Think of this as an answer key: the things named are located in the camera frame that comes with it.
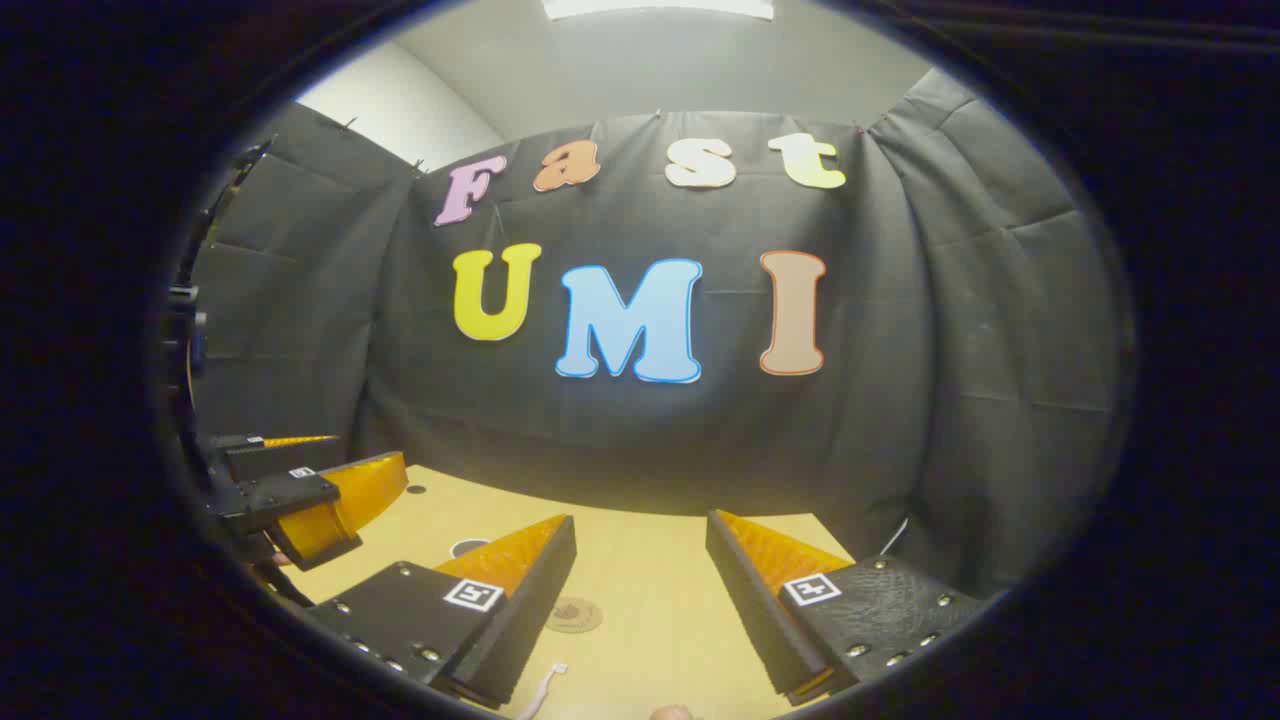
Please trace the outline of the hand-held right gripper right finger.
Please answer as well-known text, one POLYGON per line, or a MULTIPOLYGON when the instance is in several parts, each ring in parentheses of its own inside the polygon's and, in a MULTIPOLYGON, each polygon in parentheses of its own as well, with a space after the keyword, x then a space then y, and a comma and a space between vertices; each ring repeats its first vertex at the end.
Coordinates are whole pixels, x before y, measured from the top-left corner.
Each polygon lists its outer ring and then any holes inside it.
POLYGON ((845 561, 723 510, 708 514, 707 551, 794 706, 905 667, 986 607, 900 559, 845 561))

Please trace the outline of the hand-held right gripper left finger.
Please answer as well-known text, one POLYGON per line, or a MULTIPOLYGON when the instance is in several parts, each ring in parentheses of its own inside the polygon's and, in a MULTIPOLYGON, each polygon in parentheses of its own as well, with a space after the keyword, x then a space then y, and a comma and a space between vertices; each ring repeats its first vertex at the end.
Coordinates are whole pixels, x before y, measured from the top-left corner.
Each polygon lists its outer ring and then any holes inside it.
POLYGON ((499 708, 576 555, 573 519, 554 515, 435 568, 393 562, 308 614, 419 684, 499 708))

